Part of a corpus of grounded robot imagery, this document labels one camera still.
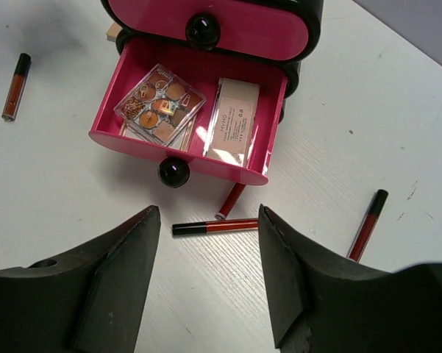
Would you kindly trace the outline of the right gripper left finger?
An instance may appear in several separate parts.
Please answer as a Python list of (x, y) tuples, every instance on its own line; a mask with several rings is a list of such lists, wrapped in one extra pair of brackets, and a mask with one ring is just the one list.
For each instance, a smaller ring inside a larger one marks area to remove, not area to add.
[(152, 205), (66, 252), (0, 270), (0, 352), (133, 352), (159, 236)]

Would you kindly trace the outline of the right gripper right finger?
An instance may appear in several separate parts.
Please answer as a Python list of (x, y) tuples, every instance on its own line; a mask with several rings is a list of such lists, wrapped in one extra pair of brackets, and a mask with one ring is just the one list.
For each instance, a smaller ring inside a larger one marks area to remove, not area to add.
[(281, 352), (442, 352), (442, 263), (385, 272), (297, 232), (268, 207), (259, 246)]

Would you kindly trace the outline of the pink sachet packet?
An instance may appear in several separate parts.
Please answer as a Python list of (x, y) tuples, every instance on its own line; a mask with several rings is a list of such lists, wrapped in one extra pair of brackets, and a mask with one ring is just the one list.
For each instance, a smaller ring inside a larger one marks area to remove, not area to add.
[(204, 144), (204, 156), (245, 167), (252, 141), (260, 86), (220, 78)]

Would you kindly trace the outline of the clear eyeshadow palette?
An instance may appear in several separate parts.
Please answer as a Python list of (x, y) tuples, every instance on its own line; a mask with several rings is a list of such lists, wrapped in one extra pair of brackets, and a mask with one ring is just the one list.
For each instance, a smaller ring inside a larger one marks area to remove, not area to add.
[(150, 70), (114, 112), (144, 140), (168, 146), (206, 102), (206, 96), (161, 64)]

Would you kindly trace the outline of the pink drawer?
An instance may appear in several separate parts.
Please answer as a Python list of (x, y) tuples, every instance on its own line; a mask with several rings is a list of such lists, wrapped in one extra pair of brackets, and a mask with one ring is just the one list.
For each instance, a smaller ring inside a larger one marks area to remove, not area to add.
[(298, 10), (276, 1), (109, 1), (109, 13), (136, 32), (277, 62), (303, 53), (311, 39)]
[[(206, 97), (199, 111), (188, 151), (170, 149), (119, 134), (123, 120), (114, 112), (120, 100), (153, 67), (161, 64)], [(241, 168), (203, 155), (204, 137), (210, 122), (220, 78), (251, 82), (260, 86), (254, 118), (254, 141), (246, 167)], [(89, 131), (96, 143), (124, 154), (161, 163), (167, 157), (184, 160), (192, 172), (239, 182), (265, 185), (288, 79), (274, 66), (224, 54), (198, 51), (167, 41), (132, 38), (126, 43)]]

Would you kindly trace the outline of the black pink drawer organizer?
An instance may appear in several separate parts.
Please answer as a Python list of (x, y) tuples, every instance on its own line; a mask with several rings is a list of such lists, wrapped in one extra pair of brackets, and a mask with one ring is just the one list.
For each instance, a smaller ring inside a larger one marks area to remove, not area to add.
[(272, 61), (272, 60), (261, 59), (258, 57), (253, 57), (250, 55), (239, 54), (239, 53), (235, 53), (232, 51), (224, 51), (224, 50), (219, 50), (219, 49), (211, 49), (211, 50), (199, 49), (195, 46), (192, 46), (189, 43), (182, 42), (181, 40), (172, 40), (170, 38), (159, 37), (156, 35), (149, 35), (149, 34), (146, 34), (143, 32), (136, 32), (136, 31), (129, 29), (128, 27), (122, 25), (120, 22), (115, 20), (115, 18), (112, 16), (112, 14), (109, 13), (109, 11), (108, 11), (109, 10), (109, 8), (107, 6), (108, 2), (109, 1), (103, 1), (103, 3), (102, 3), (103, 7), (107, 11), (107, 13), (110, 15), (110, 17), (114, 20), (114, 22), (116, 22), (122, 26), (123, 33), (128, 38), (132, 39), (132, 38), (143, 37), (143, 38), (167, 41), (170, 44), (175, 44), (178, 46), (186, 46), (186, 47), (190, 47), (192, 49), (198, 50), (198, 51), (208, 51), (208, 52), (212, 52), (215, 54), (229, 55), (229, 56), (233, 56), (233, 57), (238, 57), (243, 60), (251, 60), (251, 61), (258, 62), (258, 63), (264, 63), (267, 65), (274, 65), (274, 66), (280, 68), (284, 72), (284, 74), (286, 75), (286, 77), (288, 79), (288, 83), (287, 83), (287, 87), (286, 87), (286, 91), (285, 91), (285, 98), (289, 94), (294, 92), (295, 89), (297, 88), (297, 85), (299, 83), (299, 74), (298, 74), (299, 63), (306, 56), (308, 56), (313, 51), (313, 49), (316, 47), (316, 45), (318, 43), (318, 39), (320, 37), (320, 33), (321, 33), (321, 14), (322, 14), (322, 10), (323, 10), (322, 1), (276, 1), (280, 4), (281, 7), (285, 7), (289, 10), (292, 10), (292, 9), (298, 10), (300, 12), (300, 14), (303, 15), (303, 18), (306, 20), (306, 24), (307, 24), (308, 29), (310, 30), (310, 34), (312, 36), (308, 42), (307, 48), (303, 51), (303, 53), (301, 55), (299, 55), (298, 57), (296, 57), (292, 60), (277, 62), (277, 61)]

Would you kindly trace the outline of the beige square sponge pad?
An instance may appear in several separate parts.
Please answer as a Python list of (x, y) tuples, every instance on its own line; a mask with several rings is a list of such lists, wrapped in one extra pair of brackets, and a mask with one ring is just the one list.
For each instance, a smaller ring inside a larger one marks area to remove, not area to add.
[(121, 26), (119, 26), (116, 22), (113, 22), (110, 28), (106, 31), (107, 40), (115, 42), (120, 31), (121, 31)]

